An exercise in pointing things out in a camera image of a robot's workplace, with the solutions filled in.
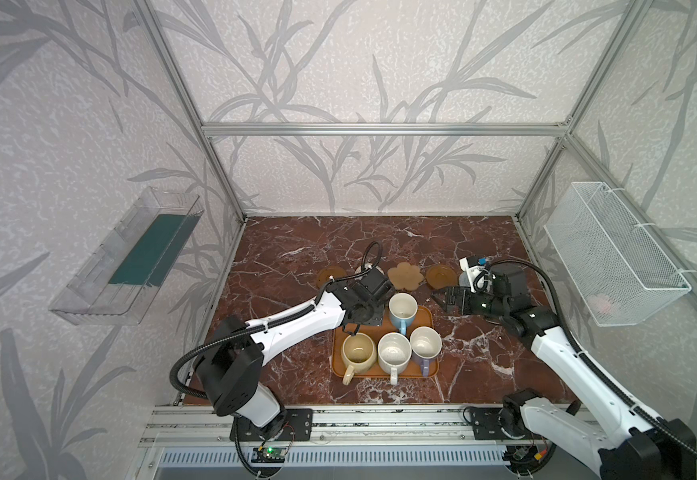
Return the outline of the pink object in basket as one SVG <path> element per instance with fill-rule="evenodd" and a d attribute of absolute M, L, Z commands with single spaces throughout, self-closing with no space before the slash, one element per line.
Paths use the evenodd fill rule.
<path fill-rule="evenodd" d="M 616 308 L 615 302 L 606 294 L 588 296 L 586 302 L 592 314 L 596 317 L 611 315 Z"/>

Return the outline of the aluminium cage frame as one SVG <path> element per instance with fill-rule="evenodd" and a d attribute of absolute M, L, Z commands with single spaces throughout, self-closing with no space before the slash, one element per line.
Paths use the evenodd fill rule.
<path fill-rule="evenodd" d="M 198 116 L 198 110 L 194 106 L 194 102 L 190 99 L 190 94 L 188 94 L 188 88 L 186 87 L 186 82 L 182 74 L 178 71 L 178 62 L 174 59 L 174 54 L 170 51 L 170 46 L 168 45 L 168 38 L 164 34 L 164 28 L 162 28 L 162 20 L 160 16 L 156 13 L 154 6 L 150 1 L 132 1 L 134 4 L 134 11 L 138 22 L 140 22 L 148 36 L 150 36 L 150 42 L 152 46 L 156 48 L 156 54 L 158 54 L 158 59 L 162 62 L 162 67 L 166 74 L 168 74 L 168 79 L 172 82 L 176 94 L 178 94 L 178 100 L 184 108 L 184 113 L 188 116 L 190 120 L 190 132 L 198 138 L 200 142 L 200 149 L 208 156 L 210 160 L 210 165 L 216 170 L 216 176 L 220 178 L 220 183 L 224 186 L 226 193 L 232 198 L 232 203 L 235 205 L 236 214 L 241 215 L 242 223 L 246 221 L 246 214 L 242 213 L 242 208 L 240 207 L 240 200 L 238 196 L 234 193 L 234 188 L 230 185 L 230 176 L 228 172 L 224 170 L 218 156 L 212 147 L 212 142 L 210 138 L 214 136 L 262 136 L 262 137 L 316 137 L 316 136 L 342 136 L 342 137 L 474 137 L 474 136 L 487 136 L 487 137 L 498 137 L 498 136 L 508 136 L 508 137 L 554 137 L 554 148 L 552 152 L 548 154 L 545 166 L 542 168 L 538 178 L 532 183 L 530 194 L 523 200 L 522 208 L 530 202 L 530 197 L 534 195 L 536 187 L 539 188 L 541 183 L 541 178 L 544 177 L 546 173 L 551 170 L 551 160 L 556 159 L 556 150 L 559 150 L 566 144 L 570 144 L 572 140 L 569 138 L 574 137 L 572 130 L 574 130 L 571 125 L 576 114 L 573 112 L 568 118 L 561 123 L 474 123 L 474 122 L 461 122 L 461 123 L 346 123 L 346 122 L 322 122 L 322 123 L 304 123 L 304 122 L 248 122 L 248 123 L 220 123 L 220 134 L 216 135 L 214 133 L 207 134 L 206 127 L 210 130 L 216 128 L 210 126 L 210 124 L 202 123 L 200 116 Z M 615 30 L 615 37 L 620 33 L 630 32 L 636 28 L 638 22 L 634 19 L 629 20 L 629 16 L 636 12 L 639 14 L 645 13 L 648 6 L 652 4 L 652 1 L 630 1 L 625 8 L 626 14 L 624 17 L 623 25 L 618 26 Z M 604 73 L 608 72 L 611 65 L 608 65 L 607 53 L 609 50 L 618 50 L 620 47 L 624 47 L 627 43 L 626 40 L 613 38 L 612 42 L 605 48 L 604 57 L 599 62 L 600 65 L 594 68 L 594 74 L 592 74 L 592 79 L 589 83 L 596 83 L 598 80 L 603 82 Z M 204 352 L 206 348 L 204 346 L 198 347 L 194 350 L 190 350 L 186 356 L 186 359 L 180 358 L 178 363 L 172 367 L 170 370 L 170 385 L 180 392 L 180 394 L 190 395 L 197 398 L 204 398 L 198 394 L 194 395 L 194 390 L 191 390 L 184 384 L 184 381 L 180 380 L 178 374 L 180 374 L 180 369 L 188 363 L 188 360 L 194 359 L 196 355 L 200 352 Z M 697 462 L 697 450 L 695 448 L 686 449 L 682 445 L 683 443 L 676 443 L 682 451 L 686 451 L 691 457 L 691 463 Z"/>

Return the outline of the beige yellow mug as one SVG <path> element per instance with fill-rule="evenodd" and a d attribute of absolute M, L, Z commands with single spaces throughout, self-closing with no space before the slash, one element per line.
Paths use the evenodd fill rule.
<path fill-rule="evenodd" d="M 376 345 L 368 335 L 356 333 L 344 339 L 340 355 L 346 368 L 342 384 L 349 385 L 355 376 L 368 372 L 374 366 L 377 359 Z"/>

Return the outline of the black mug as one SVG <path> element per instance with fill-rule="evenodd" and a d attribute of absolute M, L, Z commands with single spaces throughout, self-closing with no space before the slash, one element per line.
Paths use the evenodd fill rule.
<path fill-rule="evenodd" d="M 348 334 L 349 336 L 356 336 L 360 330 L 360 324 L 344 324 L 342 325 L 342 332 Z"/>

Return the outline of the cork flower-shaped coaster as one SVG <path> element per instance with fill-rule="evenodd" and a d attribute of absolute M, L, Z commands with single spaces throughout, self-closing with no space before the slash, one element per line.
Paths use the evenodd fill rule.
<path fill-rule="evenodd" d="M 412 292 L 424 282 L 420 267 L 408 262 L 389 268 L 387 276 L 396 291 Z"/>

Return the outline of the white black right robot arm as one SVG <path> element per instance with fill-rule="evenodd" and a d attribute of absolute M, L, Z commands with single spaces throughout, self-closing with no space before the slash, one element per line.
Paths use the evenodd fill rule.
<path fill-rule="evenodd" d="M 693 432 L 640 402 L 580 347 L 561 315 L 534 304 L 526 265 L 518 260 L 470 265 L 464 273 L 468 285 L 432 294 L 448 314 L 496 321 L 553 370 L 596 420 L 589 424 L 526 389 L 505 396 L 505 431 L 539 435 L 601 479 L 696 478 Z"/>

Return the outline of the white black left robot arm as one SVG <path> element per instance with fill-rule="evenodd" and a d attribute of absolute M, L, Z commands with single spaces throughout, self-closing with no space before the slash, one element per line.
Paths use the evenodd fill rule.
<path fill-rule="evenodd" d="M 380 324 L 392 292 L 388 277 L 374 267 L 348 279 L 330 280 L 314 299 L 278 314 L 224 321 L 212 347 L 194 362 L 194 374 L 214 413 L 244 418 L 261 430 L 282 428 L 286 408 L 260 382 L 264 366 L 324 331 Z"/>

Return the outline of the brown rectangular serving tray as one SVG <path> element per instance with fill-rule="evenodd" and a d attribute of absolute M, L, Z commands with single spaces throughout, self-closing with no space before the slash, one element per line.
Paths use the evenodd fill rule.
<path fill-rule="evenodd" d="M 411 324 L 411 329 L 414 330 L 418 327 L 433 327 L 433 316 L 430 310 L 425 307 L 425 306 L 420 306 L 418 308 L 418 312 L 416 314 L 416 318 L 414 322 Z M 367 336 L 369 336 L 375 343 L 377 343 L 382 336 L 388 333 L 396 332 L 397 329 L 391 324 L 389 320 L 388 313 L 385 312 L 383 316 L 383 321 L 380 326 L 368 326 L 368 325 L 362 325 L 358 332 L 359 333 L 364 333 Z M 332 348 L 332 373 L 335 376 L 342 377 L 344 376 L 344 373 L 346 373 L 346 366 L 344 365 L 344 362 L 342 361 L 342 344 L 344 344 L 344 340 L 348 338 L 349 335 L 346 332 L 343 332 L 340 328 L 336 328 L 334 330 L 334 348 Z M 429 377 L 433 377 L 434 375 L 438 374 L 439 366 L 440 366 L 440 359 L 441 356 L 438 356 L 438 358 L 432 360 L 429 368 Z M 420 366 L 414 361 L 411 360 L 410 364 L 408 364 L 406 370 L 402 372 L 399 376 L 400 378 L 423 378 L 423 375 L 421 373 Z M 368 372 L 364 372 L 362 374 L 356 374 L 354 376 L 355 379 L 363 379 L 363 378 L 389 378 L 389 375 L 386 374 L 385 372 L 382 371 L 380 366 L 376 363 Z"/>

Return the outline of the brown round wooden coaster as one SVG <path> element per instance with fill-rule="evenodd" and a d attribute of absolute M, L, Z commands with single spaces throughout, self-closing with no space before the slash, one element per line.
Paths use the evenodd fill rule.
<path fill-rule="evenodd" d="M 425 274 L 425 280 L 432 290 L 458 286 L 458 274 L 442 264 L 431 266 Z"/>

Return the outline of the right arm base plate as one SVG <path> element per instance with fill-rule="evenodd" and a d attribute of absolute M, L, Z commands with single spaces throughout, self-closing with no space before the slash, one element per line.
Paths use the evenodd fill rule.
<path fill-rule="evenodd" d="M 463 421 L 472 429 L 475 440 L 547 440 L 525 428 L 517 411 L 502 406 L 468 405 L 462 409 Z"/>

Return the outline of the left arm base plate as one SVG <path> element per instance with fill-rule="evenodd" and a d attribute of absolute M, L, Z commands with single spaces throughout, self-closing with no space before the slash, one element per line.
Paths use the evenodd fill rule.
<path fill-rule="evenodd" d="M 286 408 L 266 427 L 255 426 L 248 418 L 234 418 L 231 440 L 240 442 L 310 441 L 314 423 L 314 410 L 310 408 Z"/>

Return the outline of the left green circuit board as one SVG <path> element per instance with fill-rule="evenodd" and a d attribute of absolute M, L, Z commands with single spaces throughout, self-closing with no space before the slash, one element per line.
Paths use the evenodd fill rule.
<path fill-rule="evenodd" d="M 280 464 L 286 462 L 287 447 L 258 447 L 252 450 L 252 464 Z"/>

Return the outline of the clear plastic wall shelf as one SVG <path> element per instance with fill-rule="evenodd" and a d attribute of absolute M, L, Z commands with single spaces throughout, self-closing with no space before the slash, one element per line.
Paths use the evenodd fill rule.
<path fill-rule="evenodd" d="M 76 326 L 140 324 L 202 215 L 198 194 L 144 189 L 50 312 Z"/>

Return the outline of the white and purple mug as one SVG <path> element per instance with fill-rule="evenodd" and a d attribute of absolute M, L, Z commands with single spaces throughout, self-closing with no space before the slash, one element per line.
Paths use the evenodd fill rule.
<path fill-rule="evenodd" d="M 409 341 L 412 361 L 419 367 L 422 377 L 429 377 L 442 350 L 439 333 L 431 327 L 420 326 L 411 332 Z"/>

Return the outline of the white and blue mug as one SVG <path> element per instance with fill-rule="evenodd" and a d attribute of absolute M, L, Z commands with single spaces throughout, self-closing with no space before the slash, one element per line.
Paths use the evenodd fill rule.
<path fill-rule="evenodd" d="M 389 320 L 401 335 L 407 335 L 417 312 L 417 301 L 408 293 L 396 293 L 388 302 Z"/>

